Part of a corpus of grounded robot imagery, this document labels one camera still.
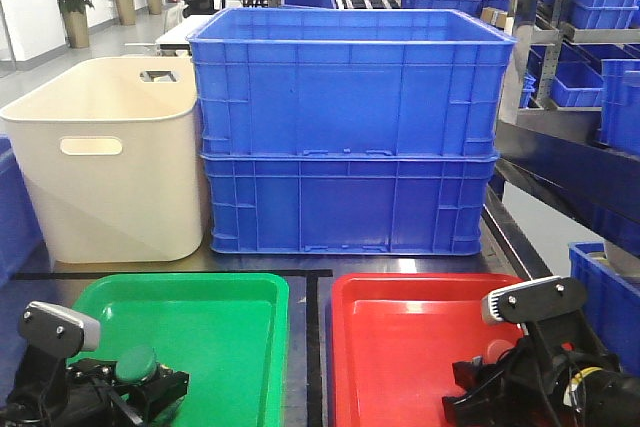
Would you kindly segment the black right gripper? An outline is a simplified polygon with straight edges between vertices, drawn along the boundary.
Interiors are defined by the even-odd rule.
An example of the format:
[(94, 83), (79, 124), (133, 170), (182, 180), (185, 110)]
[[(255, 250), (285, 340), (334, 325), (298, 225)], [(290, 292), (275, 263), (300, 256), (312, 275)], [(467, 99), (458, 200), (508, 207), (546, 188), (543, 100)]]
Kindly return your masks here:
[(481, 358), (452, 365), (455, 383), (464, 393), (444, 396), (446, 421), (453, 426), (529, 426), (530, 360), (507, 355), (494, 364)]

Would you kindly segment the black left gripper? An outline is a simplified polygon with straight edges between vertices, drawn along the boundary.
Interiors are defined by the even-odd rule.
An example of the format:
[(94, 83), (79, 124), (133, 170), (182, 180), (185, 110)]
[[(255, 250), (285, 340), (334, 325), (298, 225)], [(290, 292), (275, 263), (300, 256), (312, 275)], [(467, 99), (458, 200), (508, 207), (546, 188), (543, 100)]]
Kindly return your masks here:
[(116, 376), (115, 361), (83, 358), (67, 368), (66, 426), (168, 426), (188, 392), (190, 375), (157, 363), (136, 381)]

